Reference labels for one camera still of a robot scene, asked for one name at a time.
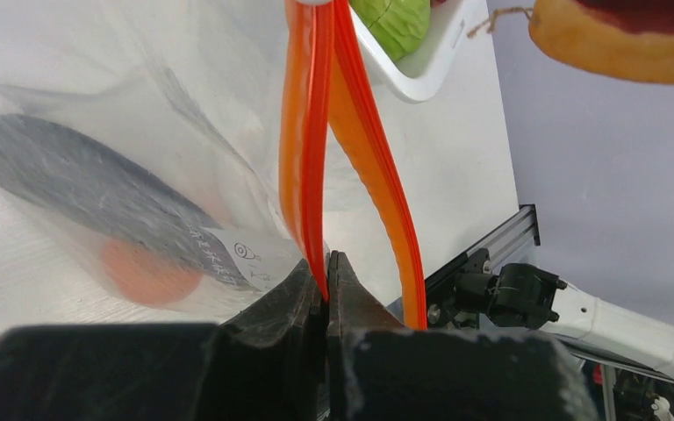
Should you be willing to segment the clear zip bag orange zipper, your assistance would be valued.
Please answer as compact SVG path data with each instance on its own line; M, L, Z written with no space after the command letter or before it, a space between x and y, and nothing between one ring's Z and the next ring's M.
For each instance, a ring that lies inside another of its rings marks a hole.
M325 164L335 139L388 235L405 323L427 327L419 244L348 1L0 1L3 114L89 136L210 215L254 287L195 269L204 277L192 294L152 308L218 319L300 262L330 298ZM123 298L100 259L113 238L0 195Z

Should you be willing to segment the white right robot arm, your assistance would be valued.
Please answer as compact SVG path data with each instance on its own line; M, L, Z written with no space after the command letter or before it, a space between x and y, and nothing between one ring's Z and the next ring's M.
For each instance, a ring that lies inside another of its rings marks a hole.
M498 327L524 327L582 341L674 380L674 325L592 296L558 275L524 263L497 275L462 273L454 305Z

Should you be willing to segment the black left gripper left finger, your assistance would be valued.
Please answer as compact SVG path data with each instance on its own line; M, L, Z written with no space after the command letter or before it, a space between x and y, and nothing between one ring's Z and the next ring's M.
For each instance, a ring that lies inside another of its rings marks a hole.
M33 325L0 336L0 420L313 420L323 360L305 262L222 325Z

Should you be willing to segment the orange fruit toy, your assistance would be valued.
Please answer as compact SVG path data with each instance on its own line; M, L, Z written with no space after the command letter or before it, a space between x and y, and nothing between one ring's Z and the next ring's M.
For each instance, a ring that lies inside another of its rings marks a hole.
M199 287L204 277L195 269L122 240L108 241L100 259L104 272L123 298L149 307L183 300Z

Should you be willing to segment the purple eggplant toy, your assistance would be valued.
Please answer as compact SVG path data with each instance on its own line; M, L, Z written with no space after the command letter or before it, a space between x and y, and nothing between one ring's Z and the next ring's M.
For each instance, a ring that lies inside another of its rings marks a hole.
M210 215L139 164L64 125L0 115L0 188L226 285L254 287Z

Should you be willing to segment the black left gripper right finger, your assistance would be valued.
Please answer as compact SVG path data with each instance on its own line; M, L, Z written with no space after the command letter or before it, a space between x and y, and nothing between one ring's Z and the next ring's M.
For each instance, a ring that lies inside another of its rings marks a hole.
M358 281L328 267L326 330L333 420L595 420L564 347L538 332L415 331Z

